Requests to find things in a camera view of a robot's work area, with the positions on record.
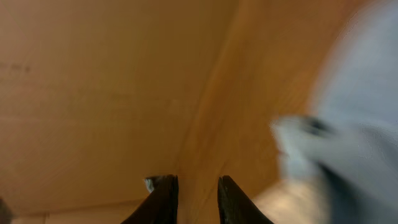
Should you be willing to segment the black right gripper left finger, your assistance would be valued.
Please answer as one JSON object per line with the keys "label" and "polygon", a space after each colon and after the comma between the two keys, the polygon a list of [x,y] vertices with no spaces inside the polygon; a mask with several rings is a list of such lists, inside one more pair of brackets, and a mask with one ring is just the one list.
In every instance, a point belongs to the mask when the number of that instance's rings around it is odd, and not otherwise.
{"label": "black right gripper left finger", "polygon": [[147,177],[144,183],[150,194],[121,224],[177,224],[178,176]]}

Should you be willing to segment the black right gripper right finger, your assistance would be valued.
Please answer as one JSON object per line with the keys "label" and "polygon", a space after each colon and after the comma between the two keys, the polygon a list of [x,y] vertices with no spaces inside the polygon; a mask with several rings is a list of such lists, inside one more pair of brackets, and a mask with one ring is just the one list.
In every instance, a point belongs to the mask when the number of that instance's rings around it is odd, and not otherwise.
{"label": "black right gripper right finger", "polygon": [[217,197],[221,224],[273,224],[228,175],[218,179]]}

